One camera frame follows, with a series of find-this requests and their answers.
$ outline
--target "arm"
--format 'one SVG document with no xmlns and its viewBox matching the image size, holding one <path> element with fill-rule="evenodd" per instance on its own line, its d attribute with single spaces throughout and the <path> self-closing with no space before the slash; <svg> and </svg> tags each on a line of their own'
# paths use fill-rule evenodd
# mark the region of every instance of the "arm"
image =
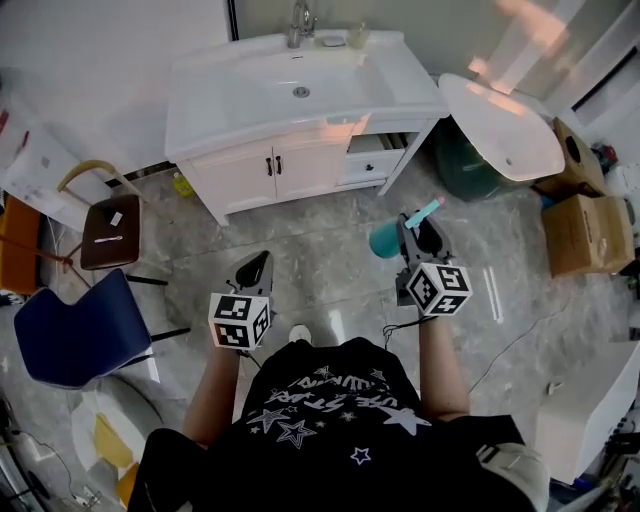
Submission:
<svg viewBox="0 0 640 512">
<path fill-rule="evenodd" d="M 210 446 L 231 425 L 239 367 L 235 350 L 214 347 L 182 426 L 192 441 Z"/>
<path fill-rule="evenodd" d="M 427 418 L 451 421 L 469 414 L 469 393 L 447 318 L 420 324 L 420 394 Z"/>
</svg>

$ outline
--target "white cabinet door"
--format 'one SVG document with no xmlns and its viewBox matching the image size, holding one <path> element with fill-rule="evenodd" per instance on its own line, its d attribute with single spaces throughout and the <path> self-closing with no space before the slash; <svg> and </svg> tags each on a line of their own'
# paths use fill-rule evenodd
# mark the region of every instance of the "white cabinet door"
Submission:
<svg viewBox="0 0 640 512">
<path fill-rule="evenodd" d="M 257 208 L 276 200 L 271 148 L 260 155 L 194 167 L 207 195 L 225 213 Z"/>
<path fill-rule="evenodd" d="M 278 200 L 331 192 L 342 173 L 349 139 L 299 148 L 273 148 Z"/>
</svg>

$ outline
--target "white box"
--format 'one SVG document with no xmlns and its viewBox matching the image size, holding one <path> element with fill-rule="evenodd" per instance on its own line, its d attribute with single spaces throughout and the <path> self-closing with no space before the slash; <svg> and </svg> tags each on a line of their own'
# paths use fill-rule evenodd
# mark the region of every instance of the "white box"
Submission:
<svg viewBox="0 0 640 512">
<path fill-rule="evenodd" d="M 270 326 L 268 297 L 211 294 L 209 328 L 217 347 L 255 350 Z"/>
<path fill-rule="evenodd" d="M 421 263 L 407 291 L 423 315 L 455 315 L 473 295 L 467 269 L 452 265 Z"/>
</svg>

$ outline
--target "chair seat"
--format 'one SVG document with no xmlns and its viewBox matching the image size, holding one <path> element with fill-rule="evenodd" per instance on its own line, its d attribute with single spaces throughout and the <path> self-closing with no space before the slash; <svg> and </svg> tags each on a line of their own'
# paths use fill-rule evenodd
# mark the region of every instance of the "chair seat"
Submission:
<svg viewBox="0 0 640 512">
<path fill-rule="evenodd" d="M 117 226 L 113 216 L 122 214 Z M 96 240 L 122 237 L 96 243 Z M 87 213 L 82 235 L 80 266 L 85 270 L 120 267 L 138 261 L 140 257 L 140 198 L 124 195 L 105 199 L 92 205 Z"/>
<path fill-rule="evenodd" d="M 68 389 L 80 389 L 108 375 L 151 345 L 120 269 L 73 305 L 43 288 L 18 311 L 14 327 L 29 375 Z"/>
</svg>

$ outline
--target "yellow bottle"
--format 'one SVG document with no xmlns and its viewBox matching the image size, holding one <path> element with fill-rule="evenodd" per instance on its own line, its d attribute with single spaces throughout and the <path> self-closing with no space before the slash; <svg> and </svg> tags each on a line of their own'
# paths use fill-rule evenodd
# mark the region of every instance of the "yellow bottle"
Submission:
<svg viewBox="0 0 640 512">
<path fill-rule="evenodd" d="M 189 197 L 193 194 L 193 187 L 189 184 L 187 178 L 179 172 L 176 172 L 173 175 L 173 187 L 182 197 Z"/>
</svg>

